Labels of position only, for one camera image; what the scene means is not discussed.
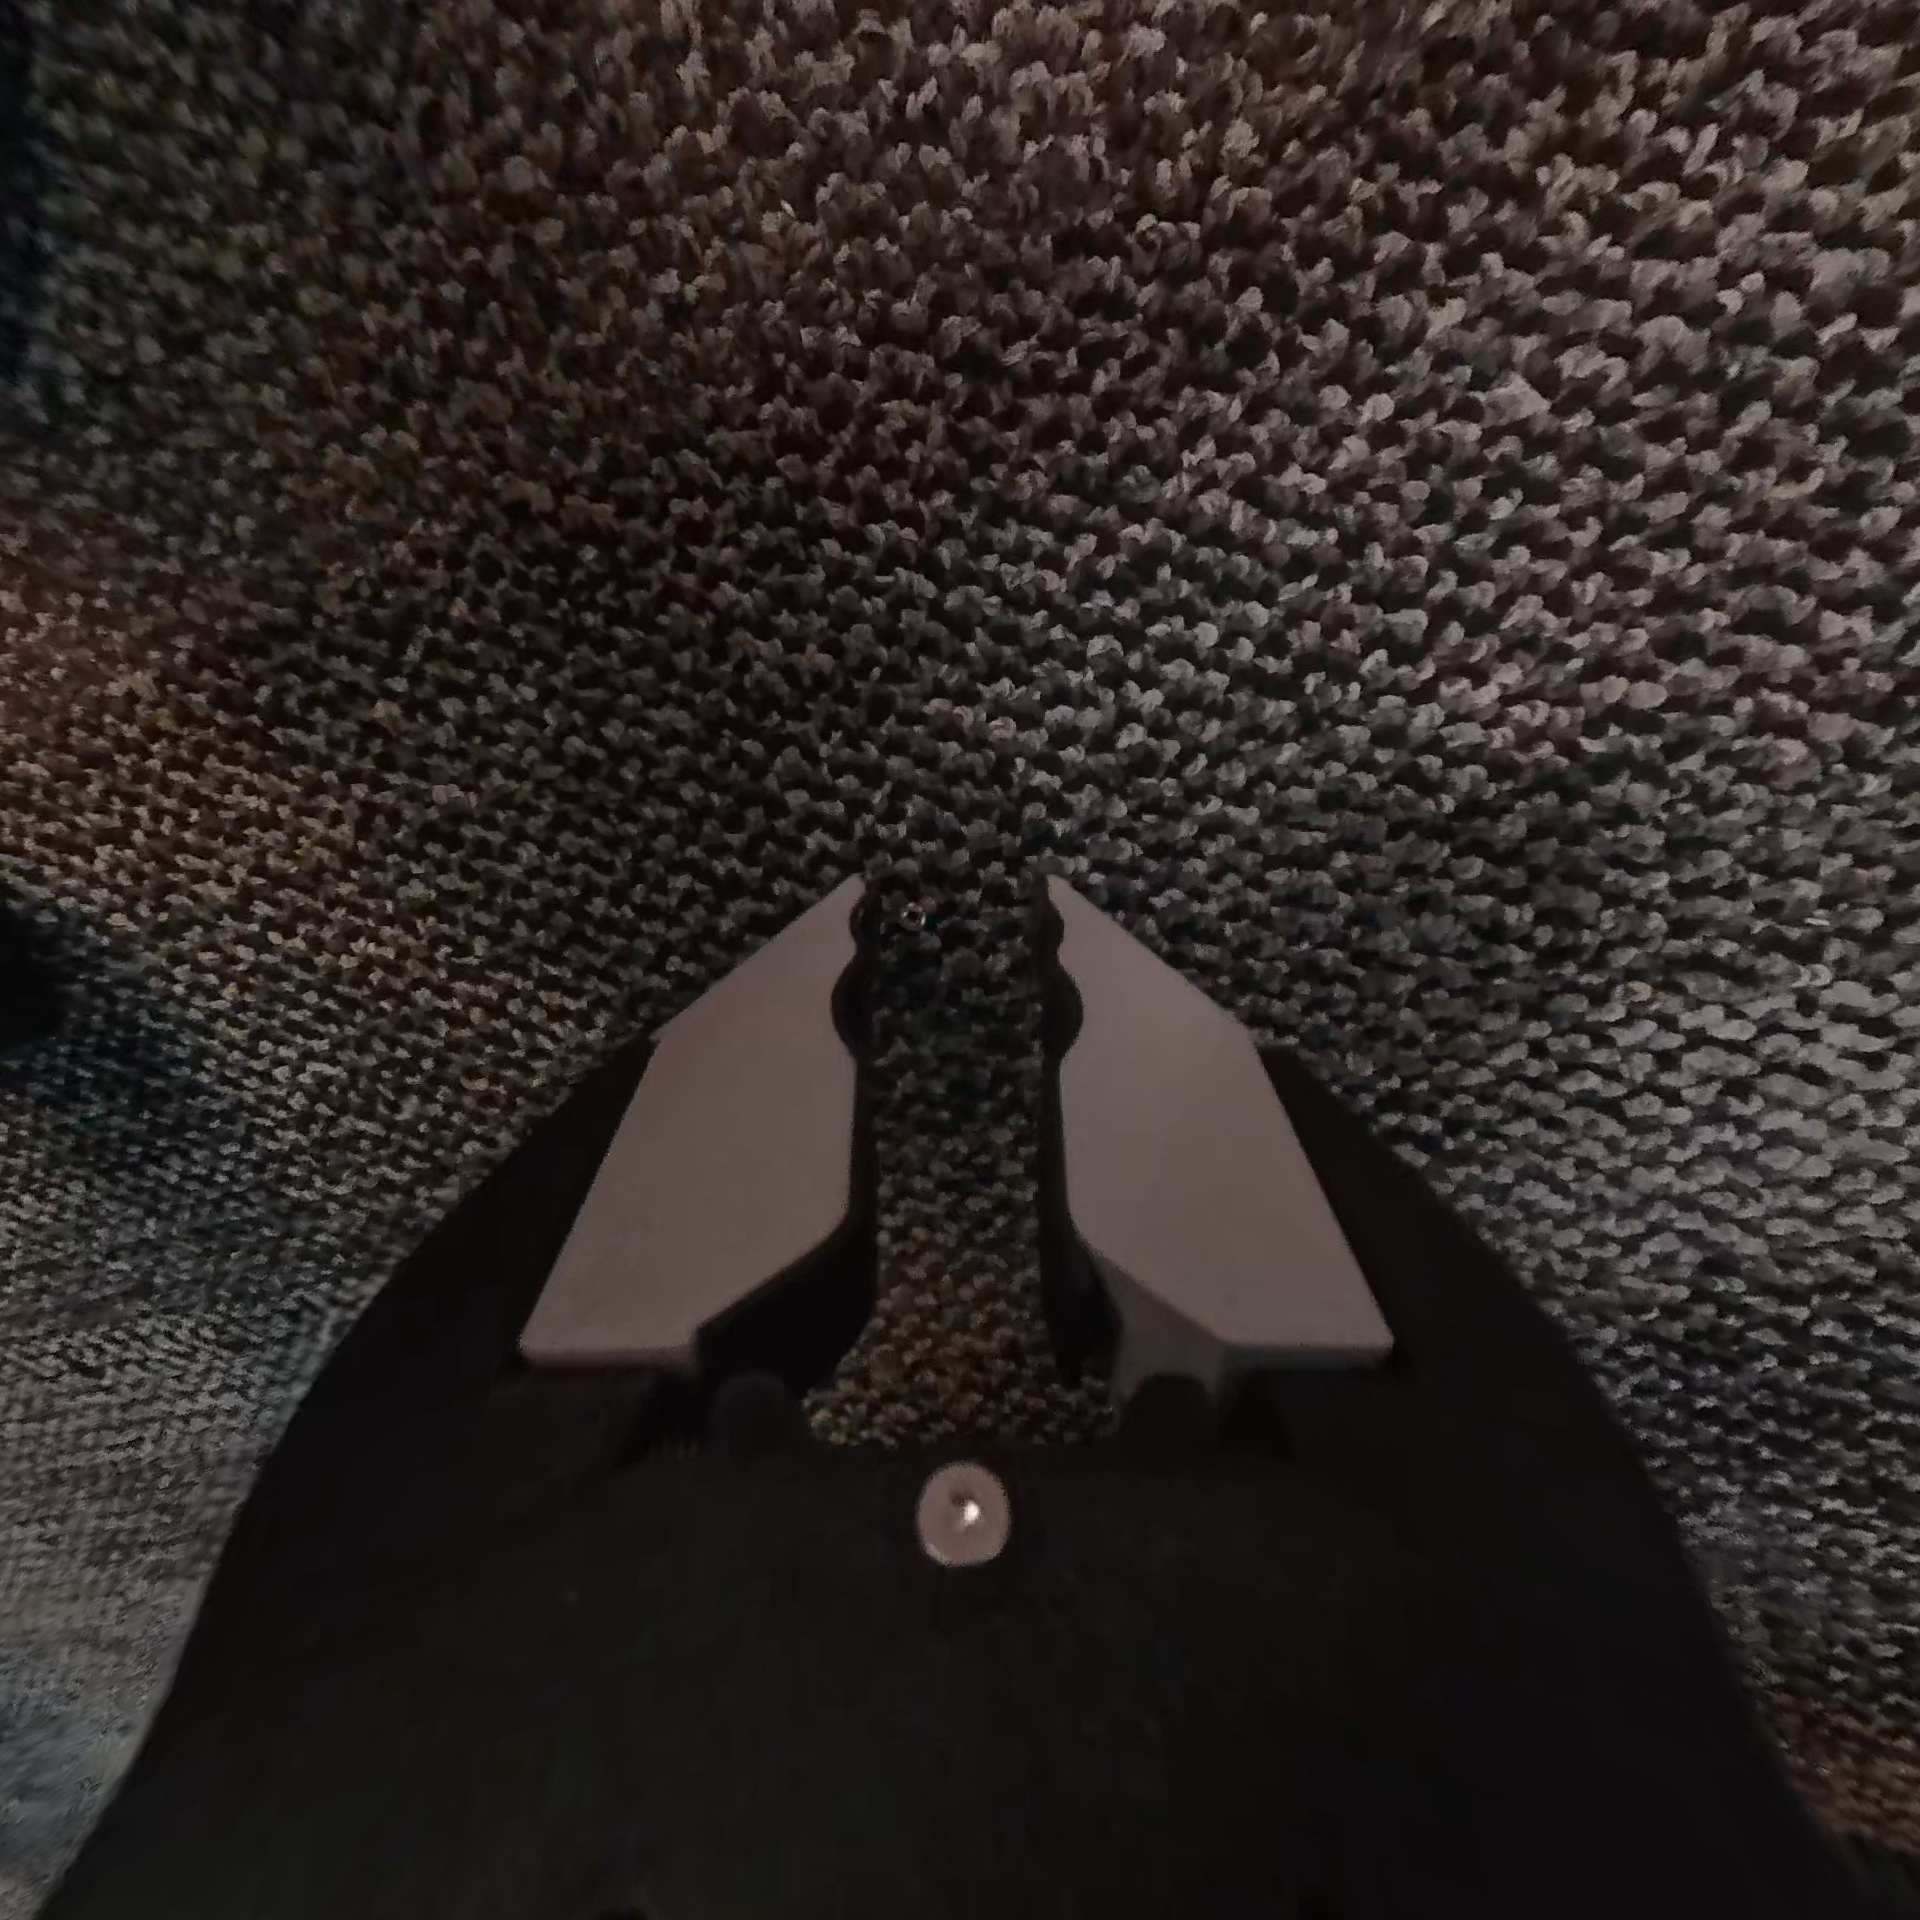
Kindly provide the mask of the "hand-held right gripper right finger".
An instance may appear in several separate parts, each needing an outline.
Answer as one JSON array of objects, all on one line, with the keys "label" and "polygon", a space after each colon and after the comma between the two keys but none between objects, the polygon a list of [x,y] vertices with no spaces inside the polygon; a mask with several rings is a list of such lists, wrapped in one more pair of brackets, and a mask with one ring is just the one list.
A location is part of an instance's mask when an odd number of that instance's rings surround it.
[{"label": "hand-held right gripper right finger", "polygon": [[1393,1337],[1250,1030],[1042,879],[1076,1025],[1054,1066],[1060,1199],[1114,1390],[1373,1365]]}]

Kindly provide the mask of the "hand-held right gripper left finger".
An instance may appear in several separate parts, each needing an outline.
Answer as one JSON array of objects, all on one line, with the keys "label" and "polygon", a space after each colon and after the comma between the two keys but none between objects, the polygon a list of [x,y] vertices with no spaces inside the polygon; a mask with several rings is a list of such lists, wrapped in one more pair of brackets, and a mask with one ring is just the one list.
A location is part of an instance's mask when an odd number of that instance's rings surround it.
[{"label": "hand-held right gripper left finger", "polygon": [[522,1322],[539,1369],[692,1377],[853,1215],[857,1050],[836,993],[847,876],[660,1025]]}]

